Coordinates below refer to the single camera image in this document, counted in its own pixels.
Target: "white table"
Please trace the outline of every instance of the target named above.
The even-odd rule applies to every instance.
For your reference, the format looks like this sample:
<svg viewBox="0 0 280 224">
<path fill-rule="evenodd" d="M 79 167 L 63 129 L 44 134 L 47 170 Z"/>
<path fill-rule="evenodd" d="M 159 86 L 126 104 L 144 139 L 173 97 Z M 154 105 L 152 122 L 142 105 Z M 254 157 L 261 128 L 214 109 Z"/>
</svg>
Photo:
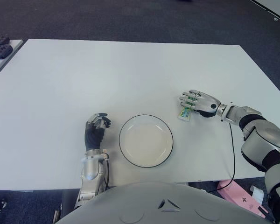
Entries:
<svg viewBox="0 0 280 224">
<path fill-rule="evenodd" d="M 29 40 L 0 73 L 0 189 L 80 188 L 85 122 L 96 112 L 112 120 L 102 144 L 110 185 L 230 179 L 228 124 L 177 118 L 189 89 L 251 106 L 280 127 L 280 92 L 240 46 Z M 132 165 L 119 149 L 122 125 L 138 114 L 159 117 L 174 137 L 154 168 Z M 241 156 L 239 127 L 233 134 L 235 178 L 263 176 Z"/>
<path fill-rule="evenodd" d="M 9 44 L 13 47 L 14 50 L 6 58 L 0 59 L 0 69 L 7 63 L 9 58 L 11 58 L 17 52 L 18 48 L 23 44 L 23 40 L 10 40 Z"/>
</svg>

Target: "black cable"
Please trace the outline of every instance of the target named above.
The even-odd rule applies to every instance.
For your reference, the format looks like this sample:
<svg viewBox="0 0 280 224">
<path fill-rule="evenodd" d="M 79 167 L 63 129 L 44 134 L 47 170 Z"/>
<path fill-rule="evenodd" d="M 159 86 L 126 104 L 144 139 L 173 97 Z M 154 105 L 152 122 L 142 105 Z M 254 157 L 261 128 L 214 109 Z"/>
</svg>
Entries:
<svg viewBox="0 0 280 224">
<path fill-rule="evenodd" d="M 108 170 L 108 175 L 107 175 L 107 182 L 105 182 L 105 183 L 106 183 L 105 190 L 110 189 L 110 188 L 109 188 L 109 173 L 110 173 L 110 170 L 109 170 L 109 161 L 107 161 L 107 170 Z"/>
<path fill-rule="evenodd" d="M 109 171 L 110 171 L 110 169 L 109 169 L 109 161 L 107 160 L 106 161 L 107 162 L 107 171 L 108 171 L 108 175 L 107 175 L 107 182 L 106 182 L 106 179 L 104 178 L 104 182 L 105 182 L 105 184 L 106 184 L 106 187 L 105 187 L 105 190 L 107 190 L 107 189 L 110 189 L 109 188 Z"/>
<path fill-rule="evenodd" d="M 225 185 L 224 187 L 221 187 L 221 188 L 218 188 L 218 189 L 215 189 L 215 190 L 211 190 L 211 191 L 207 191 L 208 193 L 210 192 L 213 192 L 213 191 L 217 191 L 217 190 L 221 190 L 223 188 L 226 188 L 229 184 L 231 184 L 231 182 L 233 181 L 234 179 L 234 175 L 235 175 L 235 154 L 234 154 L 234 144 L 233 144 L 233 136 L 232 136 L 232 129 L 231 129 L 231 125 L 229 123 L 229 127 L 230 127 L 230 134 L 231 134 L 231 141 L 232 141 L 232 150 L 233 150 L 233 175 L 232 175 L 232 179 L 230 180 L 230 182 Z"/>
</svg>

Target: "pink object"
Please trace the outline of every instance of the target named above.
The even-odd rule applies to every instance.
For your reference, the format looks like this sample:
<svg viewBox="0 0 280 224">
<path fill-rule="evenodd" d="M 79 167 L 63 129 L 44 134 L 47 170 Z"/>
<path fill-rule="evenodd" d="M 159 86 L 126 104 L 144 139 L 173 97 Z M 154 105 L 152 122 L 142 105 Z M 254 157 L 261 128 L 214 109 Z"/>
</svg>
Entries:
<svg viewBox="0 0 280 224">
<path fill-rule="evenodd" d="M 226 186 L 229 182 L 230 180 L 220 181 L 217 189 Z M 261 204 L 259 204 L 235 181 L 232 181 L 226 188 L 218 190 L 218 192 L 226 201 L 237 204 L 238 206 L 247 209 L 263 218 L 265 218 L 265 215 L 262 214 L 262 212 L 258 208 L 261 207 L 266 213 L 268 213 L 267 210 L 265 210 L 264 207 L 261 206 Z"/>
</svg>

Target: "white sticker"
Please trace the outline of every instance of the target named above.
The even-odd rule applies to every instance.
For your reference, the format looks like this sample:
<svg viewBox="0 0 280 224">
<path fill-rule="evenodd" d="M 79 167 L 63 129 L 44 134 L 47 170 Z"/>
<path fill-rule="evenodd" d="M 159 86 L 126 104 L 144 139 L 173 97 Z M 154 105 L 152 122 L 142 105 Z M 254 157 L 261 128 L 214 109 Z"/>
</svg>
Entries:
<svg viewBox="0 0 280 224">
<path fill-rule="evenodd" d="M 250 187 L 250 191 L 253 192 L 252 197 L 261 205 L 263 201 L 263 195 L 264 195 L 263 190 L 258 189 L 257 187 L 252 185 Z"/>
</svg>

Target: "silver robotic arm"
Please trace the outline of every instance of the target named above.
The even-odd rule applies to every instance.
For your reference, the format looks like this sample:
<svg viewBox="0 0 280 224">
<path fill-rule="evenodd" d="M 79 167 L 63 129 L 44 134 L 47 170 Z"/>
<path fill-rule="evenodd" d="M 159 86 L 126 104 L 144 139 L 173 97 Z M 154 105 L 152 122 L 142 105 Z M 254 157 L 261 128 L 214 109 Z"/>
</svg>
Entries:
<svg viewBox="0 0 280 224">
<path fill-rule="evenodd" d="M 103 161 L 108 161 L 109 155 L 102 152 L 100 143 L 111 121 L 106 113 L 96 113 L 91 116 L 85 125 L 86 153 L 82 159 L 84 165 L 81 172 L 82 187 L 78 194 L 75 208 L 85 204 L 94 196 L 105 191 L 105 167 Z"/>
<path fill-rule="evenodd" d="M 265 172 L 268 205 L 280 222 L 280 129 L 247 106 L 221 104 L 216 98 L 197 90 L 184 92 L 181 105 L 204 117 L 218 115 L 241 128 L 244 135 L 243 157 L 258 170 Z"/>
</svg>

